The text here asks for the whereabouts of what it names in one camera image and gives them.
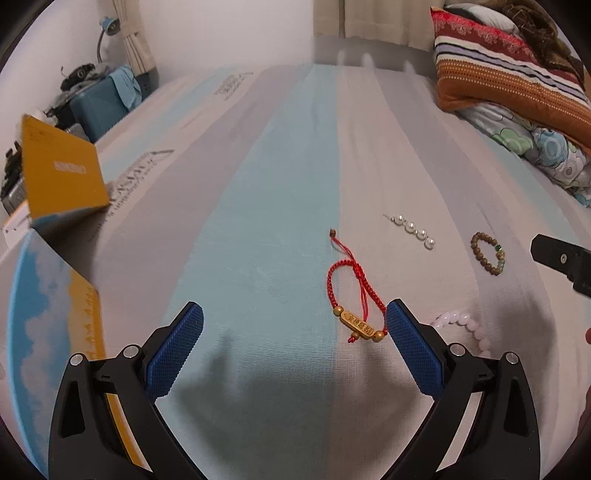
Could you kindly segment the teal suitcase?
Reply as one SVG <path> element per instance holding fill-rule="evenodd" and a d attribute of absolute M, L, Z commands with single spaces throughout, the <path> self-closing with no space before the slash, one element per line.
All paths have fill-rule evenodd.
<path fill-rule="evenodd" d="M 68 106 L 91 143 L 95 143 L 143 100 L 142 91 L 128 65 L 83 88 Z"/>

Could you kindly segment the grey hard case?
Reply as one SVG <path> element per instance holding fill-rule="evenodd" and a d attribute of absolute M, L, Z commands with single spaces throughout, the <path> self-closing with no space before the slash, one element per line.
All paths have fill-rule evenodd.
<path fill-rule="evenodd" d="M 23 177 L 21 177 L 7 192 L 1 194 L 2 205 L 8 215 L 12 215 L 25 200 L 26 190 Z"/>

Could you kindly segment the blue desk lamp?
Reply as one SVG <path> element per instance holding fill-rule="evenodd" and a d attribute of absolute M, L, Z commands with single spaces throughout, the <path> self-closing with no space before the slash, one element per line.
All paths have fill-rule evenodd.
<path fill-rule="evenodd" d="M 98 37 L 97 47 L 96 47 L 96 58 L 98 63 L 102 63 L 102 43 L 104 37 L 111 37 L 117 35 L 120 31 L 120 21 L 118 18 L 115 17 L 104 17 L 100 20 L 99 25 L 101 27 L 101 32 Z"/>

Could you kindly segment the floral quilt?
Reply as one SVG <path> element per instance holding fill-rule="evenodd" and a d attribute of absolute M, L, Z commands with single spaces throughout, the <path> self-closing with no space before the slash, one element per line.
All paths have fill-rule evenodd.
<path fill-rule="evenodd" d="M 590 154 L 564 134 L 493 103 L 461 109 L 458 115 L 590 207 Z"/>

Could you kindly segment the striped red orange pillow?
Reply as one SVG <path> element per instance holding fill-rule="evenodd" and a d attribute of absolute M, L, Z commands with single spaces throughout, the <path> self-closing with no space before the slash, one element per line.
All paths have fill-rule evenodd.
<path fill-rule="evenodd" d="M 431 18 L 442 110 L 495 103 L 590 148 L 590 102 L 573 74 L 544 68 L 525 41 L 494 27 L 437 7 Z"/>

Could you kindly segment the brown fuzzy blanket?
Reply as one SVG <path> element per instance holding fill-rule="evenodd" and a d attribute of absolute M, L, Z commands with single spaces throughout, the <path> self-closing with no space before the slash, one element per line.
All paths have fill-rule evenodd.
<path fill-rule="evenodd" d="M 584 66 L 559 38 L 552 18 L 535 1 L 500 1 L 500 12 L 517 26 L 538 62 L 547 70 L 559 70 L 575 76 L 584 86 Z"/>

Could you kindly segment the tied beige curtain left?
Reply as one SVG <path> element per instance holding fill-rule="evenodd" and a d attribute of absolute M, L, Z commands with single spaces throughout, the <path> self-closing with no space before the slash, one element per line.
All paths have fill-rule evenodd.
<path fill-rule="evenodd" d="M 113 0 L 120 22 L 123 47 L 142 96 L 149 96 L 158 87 L 155 59 L 148 45 L 138 0 Z"/>

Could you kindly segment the black white pillow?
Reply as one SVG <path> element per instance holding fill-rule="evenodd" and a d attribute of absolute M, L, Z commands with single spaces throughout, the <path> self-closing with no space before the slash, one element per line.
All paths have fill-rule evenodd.
<path fill-rule="evenodd" d="M 445 6 L 445 10 L 476 21 L 482 25 L 490 26 L 505 33 L 518 35 L 517 25 L 504 14 L 474 3 L 459 3 Z"/>

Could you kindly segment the blue white cardboard box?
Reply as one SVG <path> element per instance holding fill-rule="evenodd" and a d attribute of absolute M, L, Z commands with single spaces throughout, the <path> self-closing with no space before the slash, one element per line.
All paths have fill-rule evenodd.
<path fill-rule="evenodd" d="M 49 232 L 108 206 L 93 144 L 26 115 L 22 167 L 30 228 L 7 306 L 8 385 L 24 452 L 48 472 L 54 405 L 69 358 L 106 356 L 99 294 L 48 244 Z"/>

